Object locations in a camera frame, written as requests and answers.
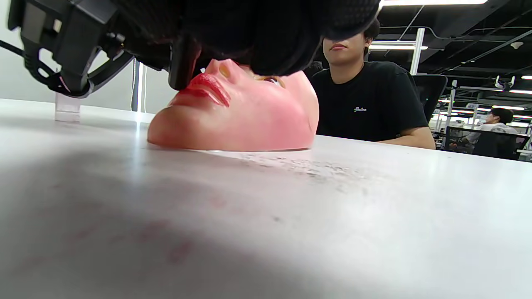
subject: desk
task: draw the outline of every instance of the desk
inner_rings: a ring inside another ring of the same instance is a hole
[[[149,115],[0,107],[0,298],[532,297],[528,163],[330,137],[168,151]]]

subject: black chair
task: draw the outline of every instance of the black chair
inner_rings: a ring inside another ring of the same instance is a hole
[[[445,86],[447,86],[447,77],[444,75],[415,75],[412,77],[418,89],[419,100],[423,104],[425,117],[429,121],[436,105],[438,105],[439,97],[442,96]]]
[[[479,134],[476,141],[469,143],[466,136]],[[518,160],[519,153],[528,143],[530,137],[500,132],[479,131],[464,128],[447,127],[444,151]]]

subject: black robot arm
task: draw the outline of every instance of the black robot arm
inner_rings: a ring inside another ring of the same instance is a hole
[[[117,10],[107,0],[12,0],[8,28],[20,28],[24,66],[49,89],[84,98],[119,73],[133,55],[123,49],[116,31]],[[53,72],[39,59],[41,49],[52,52],[61,70]],[[88,73],[99,51],[109,60]]]

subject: ceiling light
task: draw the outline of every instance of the ceiling light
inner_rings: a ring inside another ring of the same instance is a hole
[[[504,109],[510,109],[510,110],[524,110],[523,107],[510,107],[510,106],[492,106],[492,108],[504,108]]]
[[[487,0],[382,0],[380,6],[483,4]]]
[[[474,113],[473,111],[468,111],[468,110],[453,110],[453,112],[458,112],[458,113],[470,113],[470,114],[473,114],[473,113]]]
[[[515,93],[515,94],[529,94],[529,95],[532,95],[532,90],[518,90],[518,89],[513,89],[510,91],[511,93]]]
[[[515,121],[515,122],[510,122],[510,123],[508,124],[508,126],[513,126],[513,127],[523,127],[523,128],[526,128],[526,127],[528,127],[528,123],[526,123],[526,122],[516,122],[516,121]]]
[[[422,50],[426,50],[429,47],[421,46]],[[398,46],[398,45],[370,45],[370,50],[415,50],[415,46]]]
[[[415,46],[415,40],[374,40],[372,45],[402,45]]]
[[[447,112],[443,112],[443,111],[442,111],[442,112],[440,112],[440,114],[447,115]],[[451,115],[458,115],[458,113],[453,112],[453,113],[451,113]]]

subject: man's arm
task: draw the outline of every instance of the man's arm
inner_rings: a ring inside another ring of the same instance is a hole
[[[399,138],[381,141],[381,143],[404,145],[435,150],[436,144],[428,127],[412,128],[401,131]]]
[[[481,124],[476,130],[477,131],[490,131],[491,128],[487,128],[487,126]],[[463,137],[461,140],[466,143],[474,143],[475,141],[477,141],[478,137],[480,137],[480,133],[473,132]]]
[[[414,80],[407,71],[398,66],[391,70],[383,80],[382,97],[383,120],[400,135],[382,143],[436,148]]]

